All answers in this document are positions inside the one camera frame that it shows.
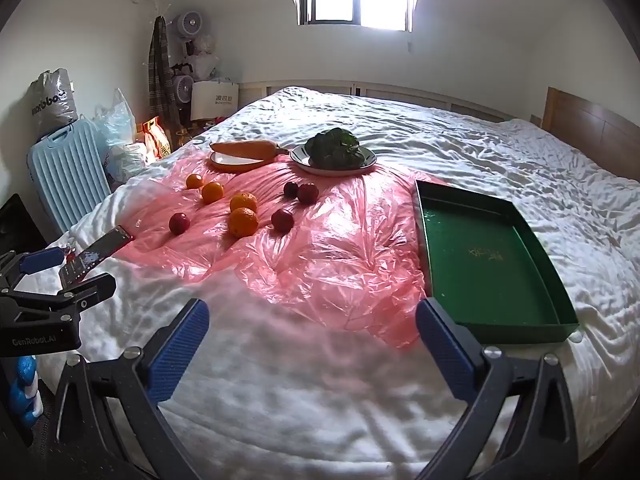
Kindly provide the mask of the large orange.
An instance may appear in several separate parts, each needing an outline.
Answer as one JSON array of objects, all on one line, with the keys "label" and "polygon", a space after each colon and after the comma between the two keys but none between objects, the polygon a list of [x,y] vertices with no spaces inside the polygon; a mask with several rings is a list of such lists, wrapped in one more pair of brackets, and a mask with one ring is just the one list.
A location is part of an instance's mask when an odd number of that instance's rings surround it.
[{"label": "large orange", "polygon": [[229,214],[228,231],[236,238],[254,235],[258,226],[258,215],[253,209],[239,207]]},{"label": "large orange", "polygon": [[233,212],[237,209],[249,209],[251,211],[258,211],[258,201],[255,195],[249,192],[239,192],[234,194],[230,200],[230,211]]}]

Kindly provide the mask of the dark plum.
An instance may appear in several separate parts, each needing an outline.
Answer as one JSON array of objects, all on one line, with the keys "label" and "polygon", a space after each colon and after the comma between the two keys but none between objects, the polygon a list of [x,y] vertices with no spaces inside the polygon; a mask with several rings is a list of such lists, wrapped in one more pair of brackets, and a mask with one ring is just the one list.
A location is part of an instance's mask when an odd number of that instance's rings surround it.
[{"label": "dark plum", "polygon": [[298,194],[298,184],[296,182],[286,182],[283,187],[283,195],[290,200],[294,200]]}]

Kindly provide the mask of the smartphone with red case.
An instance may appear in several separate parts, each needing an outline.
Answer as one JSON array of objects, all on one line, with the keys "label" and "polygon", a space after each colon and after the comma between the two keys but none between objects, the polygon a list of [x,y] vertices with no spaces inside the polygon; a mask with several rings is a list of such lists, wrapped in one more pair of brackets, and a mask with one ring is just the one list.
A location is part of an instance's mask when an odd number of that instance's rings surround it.
[{"label": "smartphone with red case", "polygon": [[115,226],[114,229],[105,233],[62,266],[58,272],[62,289],[81,282],[102,261],[110,258],[133,239],[134,237],[121,226]]}]

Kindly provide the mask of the blue white bottle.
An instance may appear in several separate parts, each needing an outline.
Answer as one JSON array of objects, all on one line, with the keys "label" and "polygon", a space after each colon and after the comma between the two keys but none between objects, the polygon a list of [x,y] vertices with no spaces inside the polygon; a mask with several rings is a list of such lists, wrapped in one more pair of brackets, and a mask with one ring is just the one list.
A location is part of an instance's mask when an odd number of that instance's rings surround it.
[{"label": "blue white bottle", "polygon": [[34,356],[21,356],[16,361],[15,378],[10,388],[10,409],[26,428],[32,428],[43,413]]}]

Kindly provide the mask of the light blue suitcase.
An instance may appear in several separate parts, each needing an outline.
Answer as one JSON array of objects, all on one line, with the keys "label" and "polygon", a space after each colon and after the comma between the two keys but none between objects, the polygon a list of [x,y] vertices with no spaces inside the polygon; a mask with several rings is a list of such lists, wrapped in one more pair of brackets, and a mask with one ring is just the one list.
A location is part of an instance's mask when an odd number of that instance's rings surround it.
[{"label": "light blue suitcase", "polygon": [[27,167],[38,196],[63,234],[111,193],[96,139],[99,130],[88,119],[56,130],[34,144]]}]

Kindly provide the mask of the grey printed plastic bag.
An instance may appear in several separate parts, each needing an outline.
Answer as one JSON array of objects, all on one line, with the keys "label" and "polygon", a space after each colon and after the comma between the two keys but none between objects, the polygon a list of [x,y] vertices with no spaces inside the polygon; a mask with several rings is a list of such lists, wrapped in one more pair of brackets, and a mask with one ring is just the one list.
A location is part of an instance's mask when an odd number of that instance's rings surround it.
[{"label": "grey printed plastic bag", "polygon": [[29,85],[28,94],[38,138],[48,136],[78,119],[72,82],[65,68],[41,73]]}]

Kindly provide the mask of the clear plastic bag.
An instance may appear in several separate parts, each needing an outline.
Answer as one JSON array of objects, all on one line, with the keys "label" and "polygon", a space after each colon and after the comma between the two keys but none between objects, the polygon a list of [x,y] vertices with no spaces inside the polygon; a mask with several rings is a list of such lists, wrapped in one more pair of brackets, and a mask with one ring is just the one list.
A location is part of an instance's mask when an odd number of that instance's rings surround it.
[{"label": "clear plastic bag", "polygon": [[114,90],[110,107],[96,106],[93,122],[98,127],[104,142],[109,148],[114,145],[125,145],[134,142],[136,120],[122,90],[119,88]]}]

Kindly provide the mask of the green rectangular tray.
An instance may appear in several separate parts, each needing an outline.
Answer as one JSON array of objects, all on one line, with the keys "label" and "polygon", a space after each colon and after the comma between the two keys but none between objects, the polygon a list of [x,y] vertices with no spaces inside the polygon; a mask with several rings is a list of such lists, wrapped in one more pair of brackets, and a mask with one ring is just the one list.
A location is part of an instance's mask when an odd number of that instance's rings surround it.
[{"label": "green rectangular tray", "polygon": [[418,181],[427,295],[482,344],[559,344],[578,327],[547,252],[508,200]]}]

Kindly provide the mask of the orange red snack bag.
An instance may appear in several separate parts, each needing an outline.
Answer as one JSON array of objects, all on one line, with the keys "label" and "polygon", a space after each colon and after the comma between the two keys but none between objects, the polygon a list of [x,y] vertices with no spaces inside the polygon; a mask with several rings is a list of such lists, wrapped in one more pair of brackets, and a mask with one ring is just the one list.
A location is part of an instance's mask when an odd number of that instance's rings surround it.
[{"label": "orange red snack bag", "polygon": [[160,118],[155,116],[146,122],[136,125],[136,141],[146,148],[149,162],[160,160],[171,153],[171,145],[165,130],[160,125]]}]

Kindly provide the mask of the small orange far left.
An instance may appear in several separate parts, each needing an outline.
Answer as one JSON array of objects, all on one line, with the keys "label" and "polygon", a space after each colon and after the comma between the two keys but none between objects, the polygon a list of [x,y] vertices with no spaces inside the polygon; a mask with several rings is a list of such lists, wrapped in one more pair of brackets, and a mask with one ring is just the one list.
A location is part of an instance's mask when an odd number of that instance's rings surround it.
[{"label": "small orange far left", "polygon": [[204,179],[200,174],[190,174],[186,177],[186,188],[196,190],[204,185]]}]

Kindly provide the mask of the small orange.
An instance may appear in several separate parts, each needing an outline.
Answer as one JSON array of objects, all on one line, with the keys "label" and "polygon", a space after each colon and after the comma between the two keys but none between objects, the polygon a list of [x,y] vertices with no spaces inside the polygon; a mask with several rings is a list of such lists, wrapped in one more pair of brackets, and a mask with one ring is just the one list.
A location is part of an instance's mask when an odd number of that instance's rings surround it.
[{"label": "small orange", "polygon": [[219,182],[208,182],[201,188],[202,202],[206,205],[215,203],[224,197],[224,186]]},{"label": "small orange", "polygon": [[186,188],[196,190],[204,185],[204,179],[200,174],[190,174],[186,177]]}]

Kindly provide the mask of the plaid hanging scarf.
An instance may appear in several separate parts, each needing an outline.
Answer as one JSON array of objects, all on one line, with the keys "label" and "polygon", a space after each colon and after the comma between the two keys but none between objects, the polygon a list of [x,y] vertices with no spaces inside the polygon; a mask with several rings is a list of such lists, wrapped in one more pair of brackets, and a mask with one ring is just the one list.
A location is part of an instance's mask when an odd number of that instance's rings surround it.
[{"label": "plaid hanging scarf", "polygon": [[172,90],[172,70],[169,65],[167,25],[157,15],[154,21],[148,58],[149,107],[153,116],[172,136],[181,129],[178,106]]}]

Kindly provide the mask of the lower white fan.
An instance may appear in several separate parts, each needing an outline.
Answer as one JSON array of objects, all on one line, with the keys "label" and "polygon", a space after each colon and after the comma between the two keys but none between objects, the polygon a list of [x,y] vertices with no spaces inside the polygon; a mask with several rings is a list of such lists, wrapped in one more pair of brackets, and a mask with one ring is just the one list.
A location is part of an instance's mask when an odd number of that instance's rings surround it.
[{"label": "lower white fan", "polygon": [[175,99],[179,106],[186,106],[192,99],[192,87],[194,80],[190,75],[180,74],[172,80],[174,84]]}]

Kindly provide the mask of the white fan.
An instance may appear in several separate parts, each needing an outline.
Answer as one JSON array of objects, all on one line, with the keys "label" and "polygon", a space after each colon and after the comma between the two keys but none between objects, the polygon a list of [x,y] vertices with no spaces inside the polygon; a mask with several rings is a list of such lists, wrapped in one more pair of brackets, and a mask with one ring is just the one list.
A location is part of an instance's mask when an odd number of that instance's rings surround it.
[{"label": "white fan", "polygon": [[179,106],[186,106],[192,99],[192,87],[194,80],[190,75],[180,74],[172,80],[174,84],[175,99]]},{"label": "white fan", "polygon": [[203,17],[198,11],[186,11],[174,19],[177,35],[186,40],[197,37],[203,29]]}]

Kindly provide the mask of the orange rimmed plate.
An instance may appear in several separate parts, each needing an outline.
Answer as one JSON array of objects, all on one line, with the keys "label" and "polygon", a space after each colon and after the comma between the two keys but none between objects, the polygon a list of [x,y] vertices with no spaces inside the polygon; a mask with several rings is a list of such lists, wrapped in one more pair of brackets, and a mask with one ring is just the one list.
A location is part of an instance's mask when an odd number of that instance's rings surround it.
[{"label": "orange rimmed plate", "polygon": [[213,152],[210,154],[209,160],[210,166],[212,166],[213,170],[222,172],[223,174],[242,174],[243,172],[252,171],[274,162],[274,158],[252,159],[222,154],[219,152]]}]

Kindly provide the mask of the large carrot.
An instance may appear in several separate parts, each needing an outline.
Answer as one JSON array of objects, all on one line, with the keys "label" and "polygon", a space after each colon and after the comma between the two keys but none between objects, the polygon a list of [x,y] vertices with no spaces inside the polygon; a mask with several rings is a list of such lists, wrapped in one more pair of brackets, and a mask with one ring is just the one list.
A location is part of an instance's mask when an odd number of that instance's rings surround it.
[{"label": "large carrot", "polygon": [[210,144],[210,148],[216,153],[255,160],[269,160],[288,154],[286,148],[266,140],[217,142]]}]

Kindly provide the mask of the pink plastic sheet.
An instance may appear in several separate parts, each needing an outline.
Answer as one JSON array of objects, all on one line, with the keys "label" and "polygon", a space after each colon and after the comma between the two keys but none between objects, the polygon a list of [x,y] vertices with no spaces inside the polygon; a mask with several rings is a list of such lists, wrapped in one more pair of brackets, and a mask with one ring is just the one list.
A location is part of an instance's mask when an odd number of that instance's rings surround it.
[{"label": "pink plastic sheet", "polygon": [[[201,188],[186,188],[190,174],[200,174],[204,185],[221,183],[224,197],[204,204]],[[221,174],[206,154],[190,151],[170,162],[163,177],[147,177],[126,192],[117,221],[134,239],[116,256],[191,284],[231,269],[258,296],[311,321],[407,348],[418,336],[414,310],[426,291],[413,191],[416,181],[430,179],[382,162],[362,176],[322,178],[284,157],[246,174]],[[286,182],[317,185],[318,200],[303,205],[286,198]],[[256,196],[259,226],[236,238],[228,218],[239,192]],[[286,234],[271,224],[280,208],[295,219]],[[168,228],[176,212],[191,221],[178,236]]]}]

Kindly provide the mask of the upper white fan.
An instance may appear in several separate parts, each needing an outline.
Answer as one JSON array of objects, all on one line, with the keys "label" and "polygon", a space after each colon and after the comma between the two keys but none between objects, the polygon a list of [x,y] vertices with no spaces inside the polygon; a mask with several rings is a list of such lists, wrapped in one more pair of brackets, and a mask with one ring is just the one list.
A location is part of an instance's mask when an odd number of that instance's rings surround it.
[{"label": "upper white fan", "polygon": [[198,11],[186,11],[174,19],[177,35],[186,40],[197,37],[203,29],[203,17]]}]

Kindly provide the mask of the white coat rack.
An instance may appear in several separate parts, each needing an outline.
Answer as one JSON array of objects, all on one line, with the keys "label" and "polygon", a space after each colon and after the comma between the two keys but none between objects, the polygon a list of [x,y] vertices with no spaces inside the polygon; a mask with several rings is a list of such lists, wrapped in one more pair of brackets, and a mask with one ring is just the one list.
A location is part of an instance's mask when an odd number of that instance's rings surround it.
[{"label": "white coat rack", "polygon": [[146,52],[146,71],[148,75],[151,75],[152,66],[153,66],[153,51],[154,51],[154,41],[155,41],[155,29],[156,29],[156,20],[158,18],[162,18],[166,20],[166,14],[171,8],[170,1],[164,0],[143,0],[144,8],[146,14],[148,14],[148,22],[149,22],[149,41],[148,41],[148,52]]}]

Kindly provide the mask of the white dark-rimmed plate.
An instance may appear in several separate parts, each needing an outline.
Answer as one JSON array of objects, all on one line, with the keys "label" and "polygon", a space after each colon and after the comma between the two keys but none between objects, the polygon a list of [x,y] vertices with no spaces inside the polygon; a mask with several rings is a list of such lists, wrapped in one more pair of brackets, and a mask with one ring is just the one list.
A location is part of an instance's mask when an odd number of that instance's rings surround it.
[{"label": "white dark-rimmed plate", "polygon": [[290,156],[292,162],[294,162],[299,169],[308,172],[308,174],[314,174],[315,176],[320,177],[338,178],[360,176],[360,174],[365,174],[374,167],[378,161],[378,156],[376,156],[375,152],[372,152],[370,148],[365,148],[364,146],[360,146],[359,151],[363,154],[363,165],[355,169],[341,170],[322,169],[312,166],[310,163],[310,156],[303,145],[293,148],[288,152],[288,156]]}]

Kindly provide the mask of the wooden headboard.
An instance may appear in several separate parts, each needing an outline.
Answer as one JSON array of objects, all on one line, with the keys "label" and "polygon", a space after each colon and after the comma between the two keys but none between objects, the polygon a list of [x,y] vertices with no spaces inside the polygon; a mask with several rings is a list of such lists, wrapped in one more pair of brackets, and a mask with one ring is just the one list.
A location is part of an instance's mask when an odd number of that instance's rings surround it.
[{"label": "wooden headboard", "polygon": [[541,128],[611,174],[639,180],[640,129],[619,114],[549,87]]}]

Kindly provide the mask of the green leafy vegetable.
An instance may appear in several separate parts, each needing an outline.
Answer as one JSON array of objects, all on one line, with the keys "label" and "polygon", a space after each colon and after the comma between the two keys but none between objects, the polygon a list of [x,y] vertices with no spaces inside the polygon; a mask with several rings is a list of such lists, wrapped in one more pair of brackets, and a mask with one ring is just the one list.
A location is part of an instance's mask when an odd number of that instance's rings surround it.
[{"label": "green leafy vegetable", "polygon": [[351,170],[364,165],[356,136],[343,128],[332,128],[306,141],[304,149],[311,166],[327,170]]}]

